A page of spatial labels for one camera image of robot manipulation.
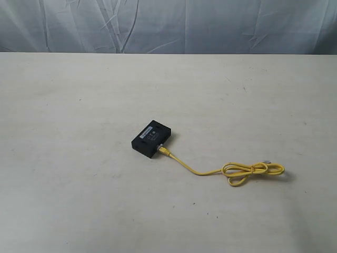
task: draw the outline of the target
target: yellow cable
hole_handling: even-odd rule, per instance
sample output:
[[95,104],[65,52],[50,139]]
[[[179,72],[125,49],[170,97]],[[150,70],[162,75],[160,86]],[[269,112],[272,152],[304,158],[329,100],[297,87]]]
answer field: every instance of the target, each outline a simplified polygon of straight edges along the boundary
[[277,175],[281,175],[284,172],[284,167],[282,165],[278,163],[264,163],[264,162],[258,162],[253,165],[245,165],[245,164],[236,163],[236,162],[229,162],[229,163],[226,163],[221,169],[218,169],[218,170],[198,172],[196,170],[193,170],[190,166],[188,166],[186,163],[184,163],[179,158],[172,155],[171,152],[167,148],[159,147],[158,151],[161,154],[166,155],[176,160],[183,167],[187,168],[190,172],[198,176],[208,176],[208,175],[212,175],[218,172],[222,172],[222,174],[224,174],[228,178],[228,183],[230,184],[230,186],[233,186],[233,187],[241,186],[248,179],[248,177],[253,174],[265,174],[265,175],[270,175],[270,176],[277,176]]

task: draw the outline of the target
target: white label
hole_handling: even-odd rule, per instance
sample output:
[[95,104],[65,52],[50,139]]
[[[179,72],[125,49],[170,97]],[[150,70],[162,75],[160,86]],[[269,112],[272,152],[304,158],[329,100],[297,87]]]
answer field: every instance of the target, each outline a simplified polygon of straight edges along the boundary
[[144,131],[144,133],[141,134],[140,138],[141,138],[141,139],[144,138],[144,137],[148,134],[148,132],[150,132],[152,129],[153,129],[153,127],[152,127],[152,126],[149,126],[149,127]]

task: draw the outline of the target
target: wrinkled fabric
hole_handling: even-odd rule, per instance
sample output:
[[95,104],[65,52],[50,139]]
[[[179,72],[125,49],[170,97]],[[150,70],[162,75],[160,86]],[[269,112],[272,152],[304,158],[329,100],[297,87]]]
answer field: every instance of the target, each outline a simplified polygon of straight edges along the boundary
[[337,0],[0,0],[0,51],[337,54]]

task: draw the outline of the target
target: small black box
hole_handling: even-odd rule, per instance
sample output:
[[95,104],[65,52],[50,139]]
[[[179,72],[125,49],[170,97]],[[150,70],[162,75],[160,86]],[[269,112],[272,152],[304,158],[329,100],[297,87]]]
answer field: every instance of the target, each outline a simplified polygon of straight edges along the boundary
[[160,144],[171,136],[171,128],[156,121],[151,121],[131,142],[132,148],[151,158]]

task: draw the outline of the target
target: white table surface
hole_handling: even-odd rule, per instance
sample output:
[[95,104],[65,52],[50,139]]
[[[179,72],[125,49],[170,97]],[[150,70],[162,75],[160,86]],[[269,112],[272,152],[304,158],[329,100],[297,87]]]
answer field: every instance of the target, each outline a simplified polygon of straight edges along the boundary
[[337,56],[0,53],[0,252],[336,252],[336,131]]

